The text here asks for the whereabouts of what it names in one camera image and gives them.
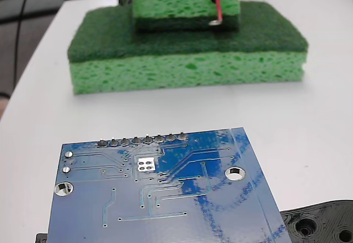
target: green sponge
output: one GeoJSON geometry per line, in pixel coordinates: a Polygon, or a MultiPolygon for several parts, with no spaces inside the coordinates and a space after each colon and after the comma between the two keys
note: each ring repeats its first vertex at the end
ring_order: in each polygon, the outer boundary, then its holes
{"type": "Polygon", "coordinates": [[[242,2],[241,31],[134,34],[131,7],[89,12],[68,50],[74,92],[299,81],[308,44],[272,6],[242,2]]]}
{"type": "Polygon", "coordinates": [[[239,0],[221,0],[223,23],[209,26],[217,19],[211,0],[133,0],[133,17],[140,31],[237,29],[239,0]]]}

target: white table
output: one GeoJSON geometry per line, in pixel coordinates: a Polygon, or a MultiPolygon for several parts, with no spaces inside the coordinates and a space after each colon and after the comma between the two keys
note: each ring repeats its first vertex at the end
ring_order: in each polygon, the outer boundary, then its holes
{"type": "Polygon", "coordinates": [[[303,82],[79,96],[67,48],[116,0],[66,2],[0,122],[0,242],[47,232],[61,144],[100,138],[244,127],[280,210],[353,199],[353,0],[266,1],[309,41],[303,82]]]}

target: black cable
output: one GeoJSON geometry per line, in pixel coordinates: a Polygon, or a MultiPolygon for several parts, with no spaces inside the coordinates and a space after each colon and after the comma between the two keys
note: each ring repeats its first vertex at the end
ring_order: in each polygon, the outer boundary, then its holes
{"type": "Polygon", "coordinates": [[[27,0],[23,0],[22,7],[20,14],[18,16],[18,24],[17,24],[17,31],[16,31],[16,39],[15,39],[15,59],[14,59],[14,73],[13,73],[13,89],[16,87],[17,83],[17,57],[18,57],[18,42],[20,39],[20,31],[21,31],[21,22],[23,18],[24,8],[26,6],[27,0]]]}
{"type": "Polygon", "coordinates": [[[0,93],[0,98],[10,99],[10,95],[8,95],[7,93],[0,93]]]}

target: white marking on circuit board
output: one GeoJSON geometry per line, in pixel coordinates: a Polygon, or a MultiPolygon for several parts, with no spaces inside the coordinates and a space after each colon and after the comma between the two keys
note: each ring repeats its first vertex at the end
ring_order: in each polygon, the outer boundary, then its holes
{"type": "Polygon", "coordinates": [[[139,158],[137,161],[138,171],[153,171],[156,170],[154,165],[154,157],[151,158],[139,158]]]}

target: mounting hole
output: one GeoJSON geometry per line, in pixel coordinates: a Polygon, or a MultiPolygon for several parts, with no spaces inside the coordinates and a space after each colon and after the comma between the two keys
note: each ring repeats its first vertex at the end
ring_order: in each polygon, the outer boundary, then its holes
{"type": "Polygon", "coordinates": [[[226,170],[225,174],[231,181],[240,181],[245,178],[245,170],[239,167],[231,167],[226,170]]]}
{"type": "Polygon", "coordinates": [[[69,182],[60,182],[55,185],[54,193],[58,196],[67,196],[73,191],[73,185],[69,182]]]}
{"type": "Polygon", "coordinates": [[[353,239],[352,232],[348,230],[343,230],[338,237],[342,242],[351,242],[353,239]]]}
{"type": "Polygon", "coordinates": [[[302,236],[310,236],[316,232],[316,229],[316,223],[309,218],[303,218],[296,224],[296,230],[302,236]]]}

